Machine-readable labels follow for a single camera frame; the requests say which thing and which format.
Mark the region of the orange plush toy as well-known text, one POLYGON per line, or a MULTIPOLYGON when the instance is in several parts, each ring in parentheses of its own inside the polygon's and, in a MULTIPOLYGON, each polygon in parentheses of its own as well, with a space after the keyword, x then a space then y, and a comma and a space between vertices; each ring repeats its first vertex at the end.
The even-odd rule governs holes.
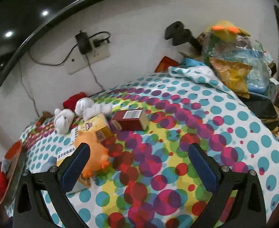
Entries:
POLYGON ((81 143, 88 144, 90 148, 89 160, 82 170, 83 178, 93 177, 95 172, 106 170, 110 166, 108 149, 100 143, 95 131, 78 131, 74 145, 77 148, 81 143))

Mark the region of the yellow cartoon medicine box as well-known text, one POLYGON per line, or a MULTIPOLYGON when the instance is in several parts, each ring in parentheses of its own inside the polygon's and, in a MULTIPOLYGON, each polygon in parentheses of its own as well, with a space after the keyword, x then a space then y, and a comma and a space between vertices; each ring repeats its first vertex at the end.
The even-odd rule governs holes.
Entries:
POLYGON ((84 121, 78 126, 78 131, 92 132, 94 131, 100 142, 105 141, 113 135, 108 120, 103 114, 99 114, 90 120, 84 121))

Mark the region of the white sock pair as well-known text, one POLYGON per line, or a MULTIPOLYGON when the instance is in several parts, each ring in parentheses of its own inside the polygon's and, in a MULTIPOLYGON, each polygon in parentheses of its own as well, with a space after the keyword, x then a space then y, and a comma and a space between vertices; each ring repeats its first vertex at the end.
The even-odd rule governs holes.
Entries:
POLYGON ((110 116, 112 114, 112 104, 98 104, 92 98, 81 98, 76 102, 75 114, 84 121, 100 114, 110 116))

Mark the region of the dark red barcode box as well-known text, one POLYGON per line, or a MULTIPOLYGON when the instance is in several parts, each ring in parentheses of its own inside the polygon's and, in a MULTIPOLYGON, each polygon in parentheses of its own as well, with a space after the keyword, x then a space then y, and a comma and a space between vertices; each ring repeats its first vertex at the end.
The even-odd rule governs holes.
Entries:
POLYGON ((115 112, 111 123, 120 131, 144 131, 149 125, 149 120, 143 109, 120 110, 115 112))

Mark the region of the white and yellow box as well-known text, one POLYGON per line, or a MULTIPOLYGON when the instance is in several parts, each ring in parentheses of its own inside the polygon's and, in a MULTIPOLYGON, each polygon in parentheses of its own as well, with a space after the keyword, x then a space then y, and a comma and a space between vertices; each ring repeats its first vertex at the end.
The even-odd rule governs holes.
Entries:
MULTIPOLYGON (((74 145, 74 141, 78 136, 78 127, 73 128, 69 134, 69 137, 66 138, 63 141, 63 148, 60 149, 60 151, 57 154, 57 166, 60 166, 60 164, 64 161, 64 159, 68 156, 71 156, 72 153, 76 150, 76 147, 74 145)), ((70 192, 67 192, 67 194, 71 195, 77 192, 80 192, 86 188, 89 188, 91 186, 90 180, 83 178, 82 175, 79 176, 78 181, 75 183, 75 186, 70 192)))

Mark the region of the red round basket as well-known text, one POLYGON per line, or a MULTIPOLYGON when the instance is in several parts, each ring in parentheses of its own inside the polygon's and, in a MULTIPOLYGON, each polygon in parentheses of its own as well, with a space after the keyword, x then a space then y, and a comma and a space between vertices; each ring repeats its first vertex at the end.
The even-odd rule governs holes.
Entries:
POLYGON ((25 166, 26 157, 26 148, 23 146, 22 141, 15 142, 5 154, 4 159, 9 161, 9 167, 5 173, 8 186, 5 194, 0 198, 0 205, 10 205, 14 200, 25 166))

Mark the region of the red cloth in basket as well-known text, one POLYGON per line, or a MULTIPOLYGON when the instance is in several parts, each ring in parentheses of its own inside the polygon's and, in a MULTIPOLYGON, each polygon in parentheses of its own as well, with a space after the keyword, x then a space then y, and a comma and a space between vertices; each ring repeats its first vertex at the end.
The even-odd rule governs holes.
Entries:
POLYGON ((0 198, 5 194, 8 186, 6 174, 0 171, 0 198))

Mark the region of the colourful polka dot bedsheet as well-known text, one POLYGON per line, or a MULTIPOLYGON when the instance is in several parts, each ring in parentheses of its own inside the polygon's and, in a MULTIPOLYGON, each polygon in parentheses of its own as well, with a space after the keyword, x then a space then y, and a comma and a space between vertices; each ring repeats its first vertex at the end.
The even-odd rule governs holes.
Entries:
POLYGON ((174 68, 94 100, 113 111, 141 109, 149 124, 105 140, 110 166, 68 196, 88 227, 190 227, 212 197, 188 158, 193 143, 234 172, 254 170, 267 217, 277 207, 279 140, 217 78, 174 68))

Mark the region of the red rolled sock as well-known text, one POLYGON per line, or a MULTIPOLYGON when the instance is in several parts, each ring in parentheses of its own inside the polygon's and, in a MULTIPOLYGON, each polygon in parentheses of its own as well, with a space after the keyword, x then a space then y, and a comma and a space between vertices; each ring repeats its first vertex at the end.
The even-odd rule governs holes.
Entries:
POLYGON ((63 102, 63 107, 64 109, 69 109, 74 111, 75 107, 76 107, 76 103, 82 99, 82 98, 86 98, 87 95, 84 92, 80 92, 78 94, 72 95, 70 98, 68 98, 67 100, 65 100, 63 102))

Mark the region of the clear plastic bag of snacks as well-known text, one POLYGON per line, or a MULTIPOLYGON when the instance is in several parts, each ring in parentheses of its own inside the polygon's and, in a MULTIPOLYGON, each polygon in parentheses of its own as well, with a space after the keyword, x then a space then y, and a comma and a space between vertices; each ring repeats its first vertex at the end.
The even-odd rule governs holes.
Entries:
POLYGON ((270 73, 259 42, 248 36, 236 36, 227 42, 209 31, 202 39, 204 63, 210 66, 223 84, 236 95, 268 96, 270 73))

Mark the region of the red envelope packet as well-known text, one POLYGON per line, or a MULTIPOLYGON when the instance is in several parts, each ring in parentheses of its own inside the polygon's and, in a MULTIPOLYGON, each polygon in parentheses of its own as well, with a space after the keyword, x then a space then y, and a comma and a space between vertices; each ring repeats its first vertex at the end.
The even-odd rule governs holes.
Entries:
POLYGON ((155 73, 164 72, 167 71, 169 67, 178 67, 179 65, 180 64, 177 61, 167 56, 164 56, 154 72, 155 73))

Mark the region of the yellow crochet duck toy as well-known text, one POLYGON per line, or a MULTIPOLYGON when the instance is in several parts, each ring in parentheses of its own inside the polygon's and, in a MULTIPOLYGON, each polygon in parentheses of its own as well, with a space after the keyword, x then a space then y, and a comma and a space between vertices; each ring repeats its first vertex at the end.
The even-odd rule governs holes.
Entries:
POLYGON ((226 43, 233 42, 237 36, 251 36, 244 29, 235 26, 229 21, 218 21, 210 27, 210 31, 226 43))

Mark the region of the black power adapter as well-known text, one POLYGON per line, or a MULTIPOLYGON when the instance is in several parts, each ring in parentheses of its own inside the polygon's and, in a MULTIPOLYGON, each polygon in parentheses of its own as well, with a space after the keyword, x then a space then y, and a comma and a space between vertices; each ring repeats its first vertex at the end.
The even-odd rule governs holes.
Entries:
POLYGON ((77 46, 82 55, 86 55, 92 51, 92 47, 89 41, 89 37, 86 32, 80 31, 75 35, 77 46))

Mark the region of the white wall socket plate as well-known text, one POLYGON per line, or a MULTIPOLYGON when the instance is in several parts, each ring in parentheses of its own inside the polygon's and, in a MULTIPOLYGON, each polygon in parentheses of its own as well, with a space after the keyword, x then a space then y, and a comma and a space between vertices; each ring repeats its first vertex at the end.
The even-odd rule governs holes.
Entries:
POLYGON ((66 73, 72 75, 89 66, 86 57, 90 64, 101 61, 110 56, 109 46, 107 43, 102 43, 98 48, 93 46, 91 52, 82 55, 79 49, 73 50, 69 59, 64 63, 66 73))

